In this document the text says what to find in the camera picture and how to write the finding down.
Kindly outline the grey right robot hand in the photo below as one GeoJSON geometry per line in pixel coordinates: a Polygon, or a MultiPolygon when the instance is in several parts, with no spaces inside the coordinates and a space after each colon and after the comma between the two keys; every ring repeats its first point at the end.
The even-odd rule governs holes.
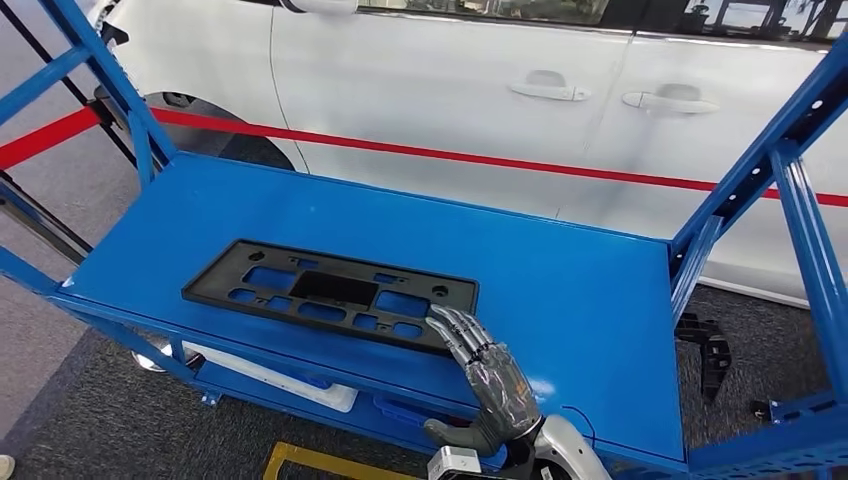
{"type": "Polygon", "coordinates": [[[478,415],[467,427],[426,420],[423,429],[436,445],[469,448],[489,457],[539,424],[542,414],[529,381],[507,346],[495,341],[476,317],[432,304],[425,321],[449,348],[479,403],[478,415]]]}

